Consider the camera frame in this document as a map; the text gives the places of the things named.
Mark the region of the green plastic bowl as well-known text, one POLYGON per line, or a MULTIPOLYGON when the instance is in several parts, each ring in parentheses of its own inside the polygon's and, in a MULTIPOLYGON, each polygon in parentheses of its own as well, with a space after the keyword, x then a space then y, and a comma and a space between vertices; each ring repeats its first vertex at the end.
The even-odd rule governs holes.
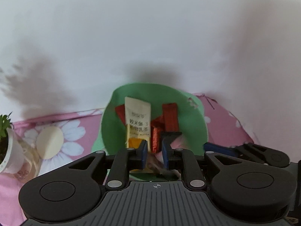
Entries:
POLYGON ((115 108, 131 97, 150 103, 150 120, 163 121, 163 104, 176 103, 178 107, 179 130, 185 138, 185 148, 196 155, 203 155, 203 145, 208 141, 204 107, 196 96, 166 85, 154 83, 133 83, 115 89, 100 119, 98 137, 92 152, 104 150, 108 155, 116 154, 125 147, 127 127, 121 121, 115 108))

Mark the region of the red glossy candy packet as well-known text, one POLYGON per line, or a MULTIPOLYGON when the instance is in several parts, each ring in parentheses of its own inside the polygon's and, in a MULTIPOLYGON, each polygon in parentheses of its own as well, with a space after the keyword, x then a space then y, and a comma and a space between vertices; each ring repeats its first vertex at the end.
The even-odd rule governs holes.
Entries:
POLYGON ((151 153, 159 153, 161 151, 161 134, 165 131, 165 123, 163 116, 159 116, 151 121, 151 153))

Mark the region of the red chocolate bar wrapper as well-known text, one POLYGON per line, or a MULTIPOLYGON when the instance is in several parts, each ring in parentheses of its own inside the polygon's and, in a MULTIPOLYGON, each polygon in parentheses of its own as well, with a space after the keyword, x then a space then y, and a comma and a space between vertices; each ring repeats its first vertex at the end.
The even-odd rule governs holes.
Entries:
POLYGON ((176 103, 169 103, 162 105, 162 114, 165 124, 165 131, 178 132, 178 105, 176 103))

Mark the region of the cream milk tea sachet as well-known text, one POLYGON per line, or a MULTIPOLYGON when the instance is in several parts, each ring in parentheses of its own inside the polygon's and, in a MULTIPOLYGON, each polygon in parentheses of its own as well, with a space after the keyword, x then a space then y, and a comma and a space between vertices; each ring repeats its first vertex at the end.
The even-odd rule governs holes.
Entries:
POLYGON ((125 125, 127 147, 138 148, 141 140, 151 149, 151 104, 136 98, 125 97, 125 125))

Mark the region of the potted green plant clear cup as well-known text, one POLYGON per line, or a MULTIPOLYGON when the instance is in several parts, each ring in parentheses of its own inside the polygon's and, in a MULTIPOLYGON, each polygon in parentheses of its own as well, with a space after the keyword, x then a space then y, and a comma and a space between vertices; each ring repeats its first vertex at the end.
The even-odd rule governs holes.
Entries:
POLYGON ((1 174, 25 183, 38 176, 40 165, 36 148, 15 133, 10 114, 1 115, 1 174))

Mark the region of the pink printed tablecloth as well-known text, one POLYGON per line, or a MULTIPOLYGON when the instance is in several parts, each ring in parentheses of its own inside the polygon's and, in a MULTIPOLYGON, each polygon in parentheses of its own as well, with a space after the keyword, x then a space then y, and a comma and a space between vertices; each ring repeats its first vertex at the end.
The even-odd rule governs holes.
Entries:
MULTIPOLYGON (((197 97, 204 107, 209 142, 222 146, 257 143, 256 135, 217 101, 203 94, 197 97)), ((95 150, 100 141, 99 109, 48 116, 14 125, 14 147, 8 171, 1 173, 1 225, 21 225, 25 216, 18 202, 22 185, 95 150)))

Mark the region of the pink peach snack packet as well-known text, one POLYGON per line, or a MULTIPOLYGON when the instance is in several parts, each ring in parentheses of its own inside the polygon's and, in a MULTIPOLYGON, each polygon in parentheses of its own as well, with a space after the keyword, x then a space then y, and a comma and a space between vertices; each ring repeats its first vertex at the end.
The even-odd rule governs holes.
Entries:
POLYGON ((162 151, 148 155, 147 170, 161 179, 179 180, 181 178, 178 171, 181 165, 180 154, 186 148, 186 143, 186 138, 183 135, 165 136, 162 140, 162 151))

